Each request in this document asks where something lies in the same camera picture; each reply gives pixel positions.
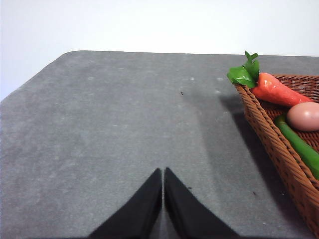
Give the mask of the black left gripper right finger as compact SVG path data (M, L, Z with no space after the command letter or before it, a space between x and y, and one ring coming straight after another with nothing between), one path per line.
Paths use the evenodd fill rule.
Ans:
M238 239L239 235L209 211L170 168L164 172L165 207L182 239Z

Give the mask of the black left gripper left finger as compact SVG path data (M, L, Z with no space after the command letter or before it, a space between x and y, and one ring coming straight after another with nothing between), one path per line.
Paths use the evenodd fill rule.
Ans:
M157 168L135 194L88 238L147 239L157 220L161 205L161 170Z

